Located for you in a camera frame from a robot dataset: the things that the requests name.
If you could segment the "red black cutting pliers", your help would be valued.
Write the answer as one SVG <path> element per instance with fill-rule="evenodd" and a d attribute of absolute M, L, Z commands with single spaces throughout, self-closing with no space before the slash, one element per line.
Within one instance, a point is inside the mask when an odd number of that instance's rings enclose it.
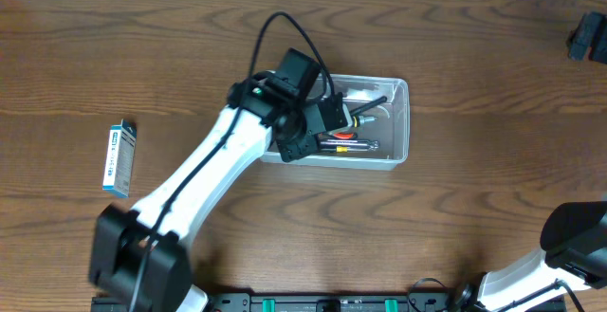
<path fill-rule="evenodd" d="M 331 134 L 331 136 L 333 138 L 343 139 L 343 140 L 356 139 L 358 137 L 357 133 L 334 133 L 334 134 Z"/>

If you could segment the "black yellow precision screwdriver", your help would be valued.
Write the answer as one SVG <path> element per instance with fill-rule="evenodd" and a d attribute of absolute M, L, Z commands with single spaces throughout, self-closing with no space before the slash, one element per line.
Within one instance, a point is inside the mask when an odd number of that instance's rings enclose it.
<path fill-rule="evenodd" d="M 321 147 L 321 153 L 328 154 L 347 154 L 347 153 L 367 153 L 372 152 L 373 149 L 370 147 L 353 147 L 353 146 L 342 146 L 342 145 L 329 145 L 328 147 Z"/>

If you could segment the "stubby black yellow screwdriver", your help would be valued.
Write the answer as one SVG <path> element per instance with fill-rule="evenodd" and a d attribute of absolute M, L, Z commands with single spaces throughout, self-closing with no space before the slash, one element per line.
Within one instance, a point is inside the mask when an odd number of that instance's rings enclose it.
<path fill-rule="evenodd" d="M 377 117 L 373 117 L 373 116 L 353 116 L 352 117 L 352 127 L 353 128 L 359 128 L 362 125 L 371 123 L 371 122 L 375 122 L 377 120 Z"/>

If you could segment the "silver ratchet wrench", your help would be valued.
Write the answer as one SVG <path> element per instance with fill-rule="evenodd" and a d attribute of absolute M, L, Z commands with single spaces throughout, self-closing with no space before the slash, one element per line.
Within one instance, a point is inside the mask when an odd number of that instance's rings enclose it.
<path fill-rule="evenodd" d="M 379 149 L 380 144 L 378 140 L 369 139 L 321 139 L 320 148 L 328 147 L 329 145 L 342 145 L 342 146 L 353 146 L 353 147 L 370 147 L 373 151 Z"/>

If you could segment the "clear plastic container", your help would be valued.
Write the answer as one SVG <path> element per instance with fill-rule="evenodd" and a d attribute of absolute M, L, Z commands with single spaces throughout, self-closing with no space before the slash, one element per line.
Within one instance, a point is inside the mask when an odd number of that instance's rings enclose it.
<path fill-rule="evenodd" d="M 408 84 L 399 78 L 334 74 L 335 89 L 349 109 L 382 96 L 387 101 L 361 115 L 364 122 L 352 132 L 358 139 L 376 141 L 375 151 L 320 153 L 295 160 L 295 165 L 391 171 L 409 154 L 410 103 Z"/>

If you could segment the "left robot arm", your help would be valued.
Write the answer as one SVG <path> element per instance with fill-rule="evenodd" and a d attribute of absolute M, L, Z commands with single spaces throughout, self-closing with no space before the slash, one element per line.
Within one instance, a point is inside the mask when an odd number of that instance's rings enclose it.
<path fill-rule="evenodd" d="M 207 137 L 157 189 L 130 210 L 98 217 L 89 281 L 128 311 L 202 311 L 188 252 L 237 177 L 270 146 L 291 162 L 321 149 L 319 136 L 349 123 L 341 94 L 312 100 L 320 62 L 290 49 L 278 68 L 236 83 Z"/>

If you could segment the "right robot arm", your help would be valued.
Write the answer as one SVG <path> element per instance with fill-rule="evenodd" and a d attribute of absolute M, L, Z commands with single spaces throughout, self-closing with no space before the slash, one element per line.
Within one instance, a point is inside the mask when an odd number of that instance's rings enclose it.
<path fill-rule="evenodd" d="M 514 263 L 461 284 L 446 311 L 529 311 L 562 295 L 606 287 L 606 200 L 562 203 L 548 216 L 539 245 Z"/>

